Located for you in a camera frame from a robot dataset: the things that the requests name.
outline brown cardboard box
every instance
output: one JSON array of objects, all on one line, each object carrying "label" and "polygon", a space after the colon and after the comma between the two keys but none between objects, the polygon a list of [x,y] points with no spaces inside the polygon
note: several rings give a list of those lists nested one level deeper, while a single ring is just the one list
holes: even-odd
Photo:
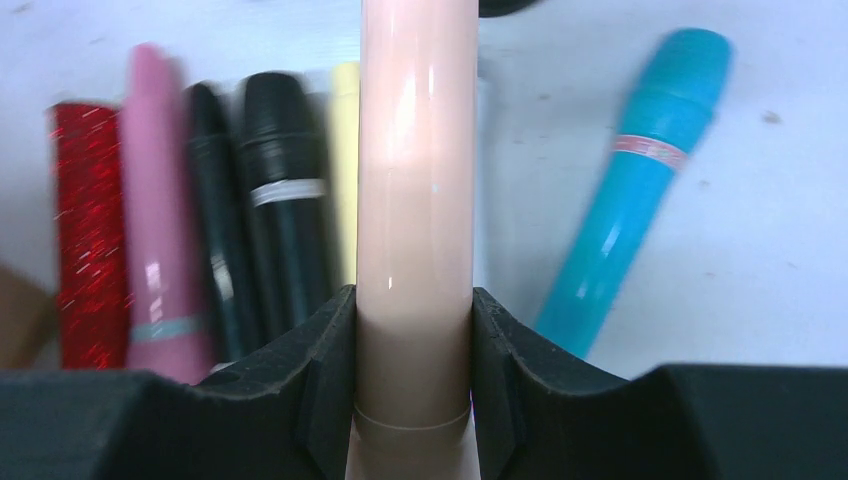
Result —
[{"label": "brown cardboard box", "polygon": [[0,368],[30,366],[57,330],[54,297],[0,267]]}]

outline light blue object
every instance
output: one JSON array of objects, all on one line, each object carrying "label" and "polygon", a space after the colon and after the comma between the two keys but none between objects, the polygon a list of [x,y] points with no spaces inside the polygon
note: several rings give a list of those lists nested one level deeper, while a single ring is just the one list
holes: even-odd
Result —
[{"label": "light blue object", "polygon": [[536,323],[573,355],[589,352],[676,167],[712,120],[730,57],[721,35],[678,30],[642,72],[606,176]]}]

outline gray band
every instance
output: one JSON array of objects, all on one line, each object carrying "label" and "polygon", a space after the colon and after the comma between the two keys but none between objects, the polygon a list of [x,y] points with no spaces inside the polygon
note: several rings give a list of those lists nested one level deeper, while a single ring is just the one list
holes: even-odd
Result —
[{"label": "gray band", "polygon": [[324,188],[323,180],[318,178],[304,178],[266,183],[250,192],[250,198],[253,200],[253,206],[258,207],[259,205],[272,202],[319,198],[325,194],[326,189]]},{"label": "gray band", "polygon": [[190,315],[177,317],[171,320],[163,320],[144,325],[134,325],[130,329],[130,342],[156,342],[181,337],[191,333],[204,330],[203,316]]}]

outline black object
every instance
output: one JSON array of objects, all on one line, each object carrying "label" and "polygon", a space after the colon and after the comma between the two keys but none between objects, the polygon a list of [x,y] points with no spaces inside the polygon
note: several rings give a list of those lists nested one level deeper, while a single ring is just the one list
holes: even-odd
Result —
[{"label": "black object", "polygon": [[[198,387],[146,373],[0,376],[0,478],[344,478],[355,305]],[[665,366],[627,382],[474,294],[484,480],[848,478],[848,371]]]},{"label": "black object", "polygon": [[218,99],[191,88],[188,166],[200,213],[210,323],[218,361],[233,362],[265,343],[235,155]]},{"label": "black object", "polygon": [[480,0],[480,18],[502,17],[529,7],[538,0]]},{"label": "black object", "polygon": [[319,139],[298,80],[247,79],[241,168],[268,340],[305,322],[332,295]]}]

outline pink microphone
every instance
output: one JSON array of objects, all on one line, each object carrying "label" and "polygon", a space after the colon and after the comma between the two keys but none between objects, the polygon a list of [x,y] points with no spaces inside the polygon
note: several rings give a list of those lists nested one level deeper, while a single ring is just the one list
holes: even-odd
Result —
[{"label": "pink microphone", "polygon": [[135,47],[119,116],[127,272],[127,367],[197,383],[215,365],[205,329],[203,261],[189,201],[181,93],[170,62]]}]

